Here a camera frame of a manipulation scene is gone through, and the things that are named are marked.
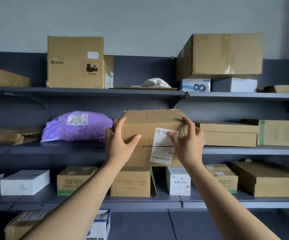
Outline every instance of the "green stripe on box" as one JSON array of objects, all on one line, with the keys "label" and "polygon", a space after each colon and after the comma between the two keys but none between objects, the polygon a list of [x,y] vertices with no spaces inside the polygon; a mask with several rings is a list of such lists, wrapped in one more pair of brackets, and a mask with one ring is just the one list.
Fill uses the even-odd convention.
[{"label": "green stripe on box", "polygon": [[264,125],[265,125],[265,120],[260,120],[260,133],[259,133],[259,145],[263,146],[264,145]]},{"label": "green stripe on box", "polygon": [[57,190],[57,195],[61,195],[61,196],[62,195],[63,196],[66,195],[67,196],[67,195],[71,195],[73,192],[75,192],[75,191],[74,190],[67,190],[67,189],[66,190],[64,190],[64,189],[62,190],[61,189],[61,190]]}]

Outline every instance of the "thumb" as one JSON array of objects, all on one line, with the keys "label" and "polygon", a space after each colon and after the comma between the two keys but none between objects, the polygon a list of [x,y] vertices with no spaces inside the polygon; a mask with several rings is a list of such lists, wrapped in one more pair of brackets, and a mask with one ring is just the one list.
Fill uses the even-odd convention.
[{"label": "thumb", "polygon": [[130,146],[131,148],[134,149],[138,145],[138,142],[139,142],[140,138],[141,138],[140,134],[139,135],[135,135],[132,138],[131,142],[129,142],[128,146]]}]

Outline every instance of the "plastic bag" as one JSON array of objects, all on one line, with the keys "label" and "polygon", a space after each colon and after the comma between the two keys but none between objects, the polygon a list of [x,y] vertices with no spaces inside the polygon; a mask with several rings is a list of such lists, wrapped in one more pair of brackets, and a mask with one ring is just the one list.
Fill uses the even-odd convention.
[{"label": "plastic bag", "polygon": [[75,111],[58,116],[46,124],[41,142],[55,140],[99,140],[113,121],[106,115],[90,111]]}]

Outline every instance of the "finger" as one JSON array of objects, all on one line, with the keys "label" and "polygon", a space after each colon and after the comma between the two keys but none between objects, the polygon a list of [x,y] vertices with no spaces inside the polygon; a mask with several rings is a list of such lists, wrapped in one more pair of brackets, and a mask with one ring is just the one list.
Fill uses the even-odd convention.
[{"label": "finger", "polygon": [[123,123],[125,122],[126,117],[122,118],[118,121],[117,125],[116,125],[116,129],[115,129],[115,137],[122,137],[122,130],[123,130]]},{"label": "finger", "polygon": [[195,136],[196,130],[195,130],[194,122],[192,122],[188,117],[182,117],[182,119],[185,121],[186,125],[188,126],[188,135]]},{"label": "finger", "polygon": [[138,145],[140,138],[141,138],[140,134],[139,135],[135,135],[132,138],[131,142],[129,142],[128,146],[130,146],[131,148],[134,149]]}]

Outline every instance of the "white wall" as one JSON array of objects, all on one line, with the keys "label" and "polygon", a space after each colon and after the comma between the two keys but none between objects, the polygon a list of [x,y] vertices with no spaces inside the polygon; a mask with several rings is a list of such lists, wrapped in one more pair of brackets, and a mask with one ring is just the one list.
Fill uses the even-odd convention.
[{"label": "white wall", "polygon": [[284,0],[0,0],[0,51],[46,52],[47,36],[104,36],[105,54],[176,56],[196,33],[263,32],[281,57]]}]

